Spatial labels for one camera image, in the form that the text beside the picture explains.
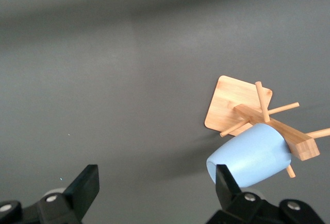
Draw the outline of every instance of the metal screw head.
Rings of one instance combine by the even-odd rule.
[[[12,208],[11,204],[6,204],[6,205],[3,205],[1,208],[0,208],[0,212],[5,212],[7,210],[10,210]]]
[[[56,195],[52,195],[52,196],[46,198],[46,202],[53,202],[56,200],[56,198],[57,198]]]
[[[288,202],[288,207],[291,208],[292,210],[300,210],[300,206],[296,202],[292,202],[292,201]]]
[[[246,193],[244,195],[244,198],[247,200],[247,201],[250,201],[250,202],[254,202],[256,200],[256,197],[254,195],[252,195],[251,193]]]

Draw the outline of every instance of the wooden post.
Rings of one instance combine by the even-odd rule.
[[[265,95],[263,93],[261,81],[256,82],[256,87],[257,87],[257,93],[258,93],[258,97],[259,97],[259,101],[260,101],[260,105],[261,105],[261,109],[262,109],[263,120],[265,121],[265,123],[267,123],[270,121],[270,118],[269,118],[269,114],[268,114],[268,110],[267,110]]]

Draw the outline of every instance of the wooden peg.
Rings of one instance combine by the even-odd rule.
[[[295,173],[294,173],[294,171],[293,171],[291,165],[289,165],[289,166],[287,167],[287,172],[288,172],[290,178],[294,178],[294,177],[295,177]]]
[[[310,136],[311,138],[314,138],[314,139],[324,137],[324,136],[328,136],[328,135],[330,135],[330,128],[310,132],[310,133],[307,133],[306,135],[308,135],[308,136]]]
[[[242,120],[238,124],[231,126],[230,128],[226,129],[225,131],[222,131],[220,133],[220,136],[224,137],[224,136],[228,135],[229,133],[233,132],[234,130],[241,128],[243,125],[246,125],[248,122],[249,122],[249,120]]]
[[[265,94],[262,89],[261,81],[256,82],[256,87],[257,87],[257,93],[258,93],[258,97],[259,97],[259,101],[260,101],[260,105],[261,105],[261,109],[262,109],[263,120],[265,121],[265,123],[267,123],[270,121],[270,118],[269,118],[269,114],[268,114],[268,110],[267,110]]]
[[[295,107],[299,107],[299,103],[298,102],[295,102],[295,103],[292,103],[292,104],[288,104],[286,106],[282,106],[282,107],[278,107],[278,108],[269,110],[268,111],[268,114],[271,115],[271,114],[274,114],[274,113],[283,112],[283,111],[286,111],[286,110],[289,110],[289,109],[292,109],[292,108],[295,108]]]

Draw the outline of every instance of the gray backdrop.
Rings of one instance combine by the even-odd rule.
[[[85,223],[205,223],[219,208],[204,126],[218,77],[274,92],[273,115],[330,127],[330,0],[0,0],[0,201],[28,206],[87,164],[101,191]],[[329,138],[254,187],[325,222]]]

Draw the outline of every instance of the light blue cup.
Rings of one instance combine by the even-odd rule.
[[[214,183],[217,164],[225,164],[239,187],[249,187],[290,163],[291,153],[284,138],[269,125],[256,124],[218,148],[206,166]]]

